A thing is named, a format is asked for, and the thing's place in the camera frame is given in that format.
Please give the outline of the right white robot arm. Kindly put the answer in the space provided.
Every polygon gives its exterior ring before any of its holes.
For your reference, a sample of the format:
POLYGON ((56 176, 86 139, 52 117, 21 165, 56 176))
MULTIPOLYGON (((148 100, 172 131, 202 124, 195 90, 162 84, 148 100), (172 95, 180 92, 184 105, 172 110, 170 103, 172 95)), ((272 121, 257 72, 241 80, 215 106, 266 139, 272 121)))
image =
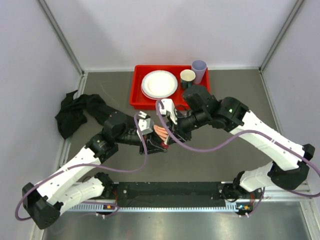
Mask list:
POLYGON ((228 198, 245 198, 250 193, 270 186, 294 193, 307 178, 315 148, 311 144, 300 145, 285 138, 263 123, 245 104, 234 97, 218 100, 206 87, 193 85, 182 94, 189 106, 185 113, 178 113, 172 99, 156 102, 156 113, 168 131, 169 138, 194 152, 208 153, 219 149, 197 149, 185 144, 192 131, 209 125, 240 137, 267 155, 271 162, 254 170, 241 171, 229 190, 222 193, 228 198))

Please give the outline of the red nail polish bottle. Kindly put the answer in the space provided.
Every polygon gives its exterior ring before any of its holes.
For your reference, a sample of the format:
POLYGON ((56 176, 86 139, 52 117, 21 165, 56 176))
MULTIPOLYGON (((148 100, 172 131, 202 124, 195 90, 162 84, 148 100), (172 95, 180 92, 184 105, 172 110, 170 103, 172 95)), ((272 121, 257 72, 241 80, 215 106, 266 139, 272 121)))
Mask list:
POLYGON ((161 143, 161 147, 166 150, 169 148, 169 146, 167 144, 165 144, 164 142, 161 143))

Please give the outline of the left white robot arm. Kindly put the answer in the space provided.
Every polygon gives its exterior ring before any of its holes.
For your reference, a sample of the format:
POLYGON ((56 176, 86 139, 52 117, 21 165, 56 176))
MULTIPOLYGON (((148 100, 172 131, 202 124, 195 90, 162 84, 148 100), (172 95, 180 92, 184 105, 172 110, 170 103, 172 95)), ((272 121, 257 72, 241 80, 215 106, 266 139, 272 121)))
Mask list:
POLYGON ((137 146, 144 156, 167 150, 168 133, 140 111, 134 117, 113 111, 94 135, 62 168, 37 184, 22 188, 20 204, 41 230, 50 227, 67 210, 91 198, 109 198, 114 191, 108 174, 99 172, 83 183, 78 180, 118 150, 119 144, 137 146))

